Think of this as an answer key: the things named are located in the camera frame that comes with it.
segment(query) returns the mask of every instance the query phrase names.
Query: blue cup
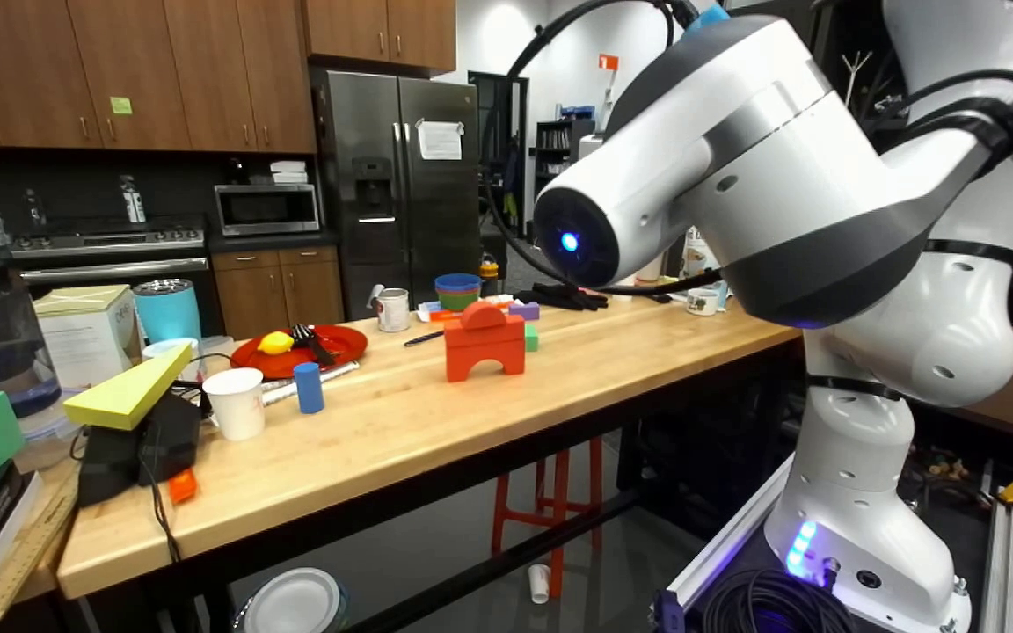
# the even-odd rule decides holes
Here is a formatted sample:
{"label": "blue cup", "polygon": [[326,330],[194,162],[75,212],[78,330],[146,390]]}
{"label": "blue cup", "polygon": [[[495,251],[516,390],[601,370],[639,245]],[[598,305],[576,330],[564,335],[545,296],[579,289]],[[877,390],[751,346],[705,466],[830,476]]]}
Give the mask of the blue cup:
{"label": "blue cup", "polygon": [[174,337],[202,337],[197,293],[187,279],[146,282],[133,289],[133,302],[153,346]]}

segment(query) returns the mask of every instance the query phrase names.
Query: red toy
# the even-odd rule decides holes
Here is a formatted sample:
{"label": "red toy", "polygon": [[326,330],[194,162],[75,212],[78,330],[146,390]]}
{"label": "red toy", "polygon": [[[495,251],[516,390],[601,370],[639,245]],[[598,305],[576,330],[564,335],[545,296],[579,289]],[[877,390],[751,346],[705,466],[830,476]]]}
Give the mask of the red toy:
{"label": "red toy", "polygon": [[523,320],[506,318],[503,305],[470,302],[458,325],[445,328],[446,383],[467,381],[482,360],[503,362],[503,373],[523,373]]}

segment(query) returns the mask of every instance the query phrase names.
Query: stainless steel refrigerator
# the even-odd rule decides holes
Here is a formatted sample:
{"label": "stainless steel refrigerator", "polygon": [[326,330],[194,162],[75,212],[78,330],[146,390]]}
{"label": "stainless steel refrigerator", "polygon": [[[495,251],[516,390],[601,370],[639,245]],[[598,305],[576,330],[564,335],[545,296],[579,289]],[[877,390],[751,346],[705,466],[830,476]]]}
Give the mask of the stainless steel refrigerator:
{"label": "stainless steel refrigerator", "polygon": [[374,284],[420,302],[438,274],[475,274],[475,89],[357,71],[316,71],[313,83],[347,312],[367,318]]}

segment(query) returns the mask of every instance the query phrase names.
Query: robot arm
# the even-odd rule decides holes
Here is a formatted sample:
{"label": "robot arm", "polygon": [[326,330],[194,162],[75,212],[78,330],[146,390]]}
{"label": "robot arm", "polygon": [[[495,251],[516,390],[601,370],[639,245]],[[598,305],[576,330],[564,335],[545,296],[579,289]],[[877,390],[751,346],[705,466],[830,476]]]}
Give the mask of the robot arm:
{"label": "robot arm", "polygon": [[768,544],[796,578],[837,570],[835,595],[877,627],[959,633],[955,560],[897,496],[915,431],[897,394],[971,403],[1013,373],[1013,0],[884,8],[919,96],[905,144],[867,141],[786,20],[735,19],[626,89],[536,231],[564,274],[608,284],[697,224],[751,312],[805,330],[805,424]]}

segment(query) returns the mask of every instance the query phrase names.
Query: bowl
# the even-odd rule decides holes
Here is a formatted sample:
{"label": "bowl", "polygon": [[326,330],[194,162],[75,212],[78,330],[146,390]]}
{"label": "bowl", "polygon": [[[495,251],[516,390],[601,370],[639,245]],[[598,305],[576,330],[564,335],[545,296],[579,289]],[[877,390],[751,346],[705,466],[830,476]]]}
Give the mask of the bowl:
{"label": "bowl", "polygon": [[438,279],[438,298],[446,312],[465,312],[470,302],[479,302],[479,274],[441,274]]}

